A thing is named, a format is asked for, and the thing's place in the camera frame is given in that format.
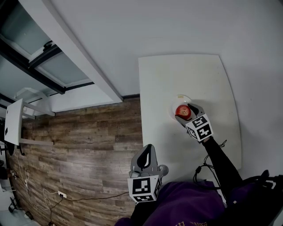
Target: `electrical outlet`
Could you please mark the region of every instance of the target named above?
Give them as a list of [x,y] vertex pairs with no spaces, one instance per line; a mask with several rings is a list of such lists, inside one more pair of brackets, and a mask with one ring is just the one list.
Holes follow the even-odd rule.
[[65,199],[67,198],[67,195],[66,195],[65,193],[62,193],[62,192],[58,191],[58,194],[59,194],[59,195],[63,195],[63,197],[64,197]]

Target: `white cable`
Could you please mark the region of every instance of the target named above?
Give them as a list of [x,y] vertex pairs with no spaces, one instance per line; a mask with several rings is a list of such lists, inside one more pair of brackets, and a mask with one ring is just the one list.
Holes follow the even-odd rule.
[[[17,159],[18,159],[18,164],[19,164],[19,157],[18,157],[18,155],[17,155],[17,152],[16,152],[16,150],[14,151],[14,153],[16,154],[16,156],[17,156]],[[25,181],[26,181],[26,183],[25,183],[25,181],[23,180],[23,175],[22,175],[22,172],[21,172],[21,166],[20,166],[20,164],[19,164],[19,172],[20,172],[20,174],[21,174],[21,176],[22,176],[22,182],[25,184],[25,187],[26,187],[26,192],[27,192],[27,195],[28,195],[28,198],[29,198],[29,200],[30,200],[30,203],[31,203],[31,198],[30,198],[30,195],[28,194],[28,191],[27,191],[27,186],[26,186],[26,183],[28,182],[28,180],[30,179],[30,174],[29,174],[29,172],[28,172],[28,169],[27,168],[25,168],[25,175],[26,175],[26,179],[25,179]],[[43,197],[44,197],[44,201],[45,201],[45,204],[46,204],[46,208],[44,208],[43,206],[41,206],[41,205],[36,205],[36,207],[34,207],[34,205],[31,203],[31,205],[32,205],[32,207],[34,208],[34,209],[38,209],[38,207],[41,207],[43,210],[49,210],[49,208],[48,208],[48,206],[50,206],[51,205],[51,202],[50,202],[50,199],[49,198],[46,198],[45,197],[45,194],[44,194],[44,191],[47,191],[49,194],[58,194],[58,192],[54,192],[54,193],[51,193],[50,191],[48,191],[47,189],[43,189]]]

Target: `white stool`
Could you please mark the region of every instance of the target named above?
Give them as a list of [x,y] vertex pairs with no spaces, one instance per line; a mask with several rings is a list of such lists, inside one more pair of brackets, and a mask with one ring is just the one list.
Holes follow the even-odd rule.
[[22,139],[21,138],[21,128],[22,128],[22,117],[26,116],[31,119],[35,119],[35,116],[28,115],[23,113],[23,108],[31,108],[33,110],[55,116],[54,112],[46,111],[37,106],[31,105],[20,99],[15,103],[9,105],[6,111],[6,120],[5,120],[5,141],[13,143],[15,145],[19,145],[19,143],[30,143],[30,144],[39,144],[39,145],[54,145],[54,142],[50,141],[36,141],[30,139]]

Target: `black sleeve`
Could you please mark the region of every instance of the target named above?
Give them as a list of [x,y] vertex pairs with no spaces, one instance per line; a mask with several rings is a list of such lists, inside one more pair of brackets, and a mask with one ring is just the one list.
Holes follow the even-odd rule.
[[212,136],[203,142],[203,146],[212,161],[221,191],[227,197],[233,188],[241,184],[242,178]]

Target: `white plate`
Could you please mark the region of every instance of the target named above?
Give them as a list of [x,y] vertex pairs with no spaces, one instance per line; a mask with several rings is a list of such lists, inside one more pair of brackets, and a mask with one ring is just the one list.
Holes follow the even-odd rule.
[[191,99],[185,95],[179,94],[175,96],[168,107],[168,114],[170,115],[172,119],[176,120],[175,112],[176,112],[177,107],[183,104],[187,105],[188,103],[191,103],[191,102],[192,102]]

